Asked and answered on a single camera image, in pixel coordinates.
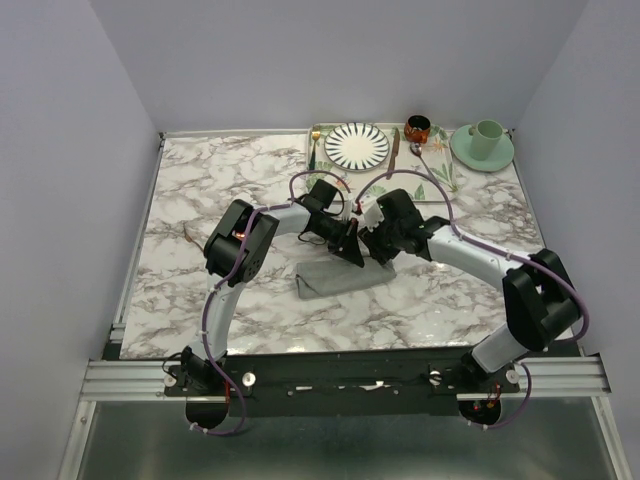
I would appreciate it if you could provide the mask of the grey cloth napkin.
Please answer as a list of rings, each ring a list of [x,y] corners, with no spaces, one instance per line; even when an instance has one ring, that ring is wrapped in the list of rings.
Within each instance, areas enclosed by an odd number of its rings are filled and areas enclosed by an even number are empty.
[[[295,281],[301,300],[327,298],[385,284],[396,277],[392,263],[380,265],[365,257],[359,267],[345,260],[303,262],[296,265]]]

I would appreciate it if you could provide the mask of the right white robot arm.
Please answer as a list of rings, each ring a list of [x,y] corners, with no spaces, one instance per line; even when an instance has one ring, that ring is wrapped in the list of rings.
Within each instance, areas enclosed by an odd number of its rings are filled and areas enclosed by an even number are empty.
[[[425,219],[402,189],[366,207],[364,222],[358,236],[379,263],[404,252],[457,268],[503,294],[505,324],[465,353],[457,368],[471,391],[485,390],[498,370],[543,351],[583,316],[564,265],[551,250],[511,253],[458,229],[450,219]]]

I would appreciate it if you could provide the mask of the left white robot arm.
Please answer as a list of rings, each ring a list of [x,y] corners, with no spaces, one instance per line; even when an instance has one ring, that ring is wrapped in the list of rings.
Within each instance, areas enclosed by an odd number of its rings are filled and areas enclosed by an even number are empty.
[[[285,204],[254,207],[239,199],[230,204],[204,246],[209,280],[198,340],[180,356],[187,382],[197,393],[209,395],[229,384],[222,364],[231,321],[241,293],[262,268],[274,238],[311,232],[326,241],[331,254],[364,266],[358,220],[348,206],[339,214],[328,211],[337,193],[320,180],[309,194]]]

